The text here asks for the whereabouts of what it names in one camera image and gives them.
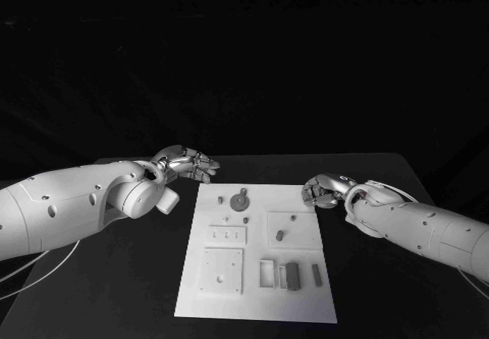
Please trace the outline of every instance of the dark table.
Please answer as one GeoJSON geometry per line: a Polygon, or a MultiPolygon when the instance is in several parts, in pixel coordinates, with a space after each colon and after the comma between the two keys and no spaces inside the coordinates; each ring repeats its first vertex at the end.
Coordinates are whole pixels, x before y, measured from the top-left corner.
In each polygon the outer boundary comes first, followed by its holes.
{"type": "MultiPolygon", "coordinates": [[[[295,184],[321,172],[373,179],[429,196],[405,159],[392,153],[216,156],[213,183],[295,184]]],[[[102,159],[95,164],[128,159],[102,159]]],[[[70,258],[21,292],[0,338],[486,338],[489,301],[454,268],[363,234],[341,205],[317,219],[337,324],[173,317],[199,183],[168,184],[180,201],[83,239],[70,258]]],[[[73,245],[40,259],[27,283],[57,265],[73,245]]]]}

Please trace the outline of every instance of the white cable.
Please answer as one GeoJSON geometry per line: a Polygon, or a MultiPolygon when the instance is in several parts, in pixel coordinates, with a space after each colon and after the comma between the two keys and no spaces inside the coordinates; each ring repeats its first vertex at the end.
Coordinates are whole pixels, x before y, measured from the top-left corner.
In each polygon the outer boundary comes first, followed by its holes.
{"type": "Polygon", "coordinates": [[[67,260],[70,254],[75,252],[76,246],[79,244],[79,240],[76,241],[76,245],[73,247],[73,249],[70,250],[69,254],[66,255],[66,258],[63,259],[63,261],[59,263],[59,265],[53,268],[53,270],[38,279],[36,280],[30,285],[24,286],[24,288],[21,288],[18,291],[10,293],[8,295],[5,295],[4,297],[0,298],[0,300],[2,300],[4,298],[8,298],[10,296],[15,295],[17,293],[20,293],[23,290],[25,290],[28,287],[34,286],[34,284],[37,284],[38,281],[41,281],[41,279],[44,279],[49,274],[51,274],[51,272],[54,272],[54,270],[59,268],[59,266],[64,263],[64,261],[67,260]]]}
{"type": "MultiPolygon", "coordinates": [[[[395,192],[403,194],[403,196],[406,196],[415,203],[418,202],[405,192],[402,192],[399,189],[396,189],[395,187],[382,184],[380,182],[376,182],[377,184],[383,185],[385,187],[388,187],[389,189],[395,190],[395,192]]],[[[471,284],[471,286],[476,288],[476,290],[480,292],[480,294],[489,299],[489,296],[480,291],[480,288],[473,284],[473,282],[468,280],[468,278],[465,277],[463,271],[460,269],[457,269],[461,276],[465,278],[465,281],[471,284]]],[[[489,287],[489,284],[477,278],[477,280],[489,287]]]]}
{"type": "Polygon", "coordinates": [[[480,288],[473,284],[473,282],[468,280],[468,278],[465,277],[465,275],[463,274],[463,271],[460,269],[457,269],[461,276],[465,278],[465,281],[471,284],[471,286],[476,288],[476,290],[480,292],[480,294],[489,299],[489,296],[480,291],[480,288]]]}
{"type": "Polygon", "coordinates": [[[24,270],[47,253],[49,251],[44,251],[15,272],[11,272],[5,277],[2,277],[0,279],[0,283],[14,276],[21,270],[24,270]]]}

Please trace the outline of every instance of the black backdrop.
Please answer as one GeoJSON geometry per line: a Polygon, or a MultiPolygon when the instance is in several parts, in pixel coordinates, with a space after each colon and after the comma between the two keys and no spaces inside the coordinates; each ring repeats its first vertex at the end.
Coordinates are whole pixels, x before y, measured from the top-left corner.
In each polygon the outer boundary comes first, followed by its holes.
{"type": "Polygon", "coordinates": [[[175,143],[395,152],[437,205],[489,222],[487,17],[447,1],[4,14],[1,179],[175,143]]]}

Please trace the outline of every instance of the robotic arm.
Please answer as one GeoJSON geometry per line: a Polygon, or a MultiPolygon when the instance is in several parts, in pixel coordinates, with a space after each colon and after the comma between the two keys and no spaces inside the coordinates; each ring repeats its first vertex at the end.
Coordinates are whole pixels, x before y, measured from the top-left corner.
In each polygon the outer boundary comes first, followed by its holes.
{"type": "Polygon", "coordinates": [[[0,190],[0,260],[63,247],[151,208],[168,214],[177,177],[203,181],[219,163],[180,145],[151,161],[118,161],[31,176],[0,190]]]}
{"type": "Polygon", "coordinates": [[[302,202],[333,208],[344,200],[346,221],[363,233],[385,238],[487,282],[489,225],[434,206],[403,202],[385,186],[373,181],[357,184],[336,174],[318,174],[302,186],[302,202]]]}

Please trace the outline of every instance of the mounting hole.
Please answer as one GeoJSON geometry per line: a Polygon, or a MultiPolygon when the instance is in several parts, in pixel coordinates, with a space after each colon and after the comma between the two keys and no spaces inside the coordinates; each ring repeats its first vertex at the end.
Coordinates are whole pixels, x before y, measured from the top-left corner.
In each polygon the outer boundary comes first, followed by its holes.
{"type": "Polygon", "coordinates": [[[92,206],[95,206],[95,204],[96,204],[96,195],[95,195],[95,194],[90,194],[90,195],[87,196],[87,201],[89,201],[89,204],[90,204],[92,206]]]}
{"type": "Polygon", "coordinates": [[[47,207],[47,214],[49,216],[53,218],[56,216],[56,213],[57,213],[57,209],[56,209],[56,206],[54,205],[50,205],[47,207]]]}

